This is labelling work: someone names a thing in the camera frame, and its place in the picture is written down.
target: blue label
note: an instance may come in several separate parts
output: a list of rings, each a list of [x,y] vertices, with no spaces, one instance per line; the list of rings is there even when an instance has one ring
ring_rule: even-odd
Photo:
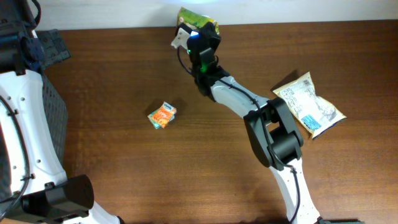
[[[321,127],[321,125],[311,115],[306,115],[301,120],[311,130],[316,130]]]

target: white pouch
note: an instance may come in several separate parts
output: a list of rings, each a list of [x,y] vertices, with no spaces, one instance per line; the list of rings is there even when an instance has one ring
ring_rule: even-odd
[[[312,133],[312,139],[346,118],[333,104],[315,94],[309,72],[274,93],[285,100],[290,112]]]

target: orange packet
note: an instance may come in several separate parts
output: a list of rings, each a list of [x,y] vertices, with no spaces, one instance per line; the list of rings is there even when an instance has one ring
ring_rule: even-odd
[[[159,124],[162,128],[165,128],[176,112],[177,109],[175,109],[172,105],[163,102],[163,105],[159,108],[159,110],[156,111],[151,119]]]

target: brown table surface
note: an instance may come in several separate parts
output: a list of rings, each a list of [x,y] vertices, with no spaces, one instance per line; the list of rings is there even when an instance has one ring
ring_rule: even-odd
[[[126,223],[285,217],[243,121],[198,92],[170,46],[174,33],[62,32],[73,57],[46,74],[69,111],[68,176],[88,175],[96,201]],[[221,36],[220,64],[246,88],[274,98],[277,83],[310,71],[317,94],[348,117],[314,141],[297,123],[321,215],[397,223],[398,21],[221,26]],[[155,130],[147,115],[163,101],[178,113]]]

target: blue light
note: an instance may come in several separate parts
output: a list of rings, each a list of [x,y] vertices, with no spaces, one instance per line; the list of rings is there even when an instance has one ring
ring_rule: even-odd
[[[199,35],[199,33],[198,33],[198,32],[195,32],[195,31],[192,31],[192,32],[191,32],[191,37],[196,36],[196,35]]]

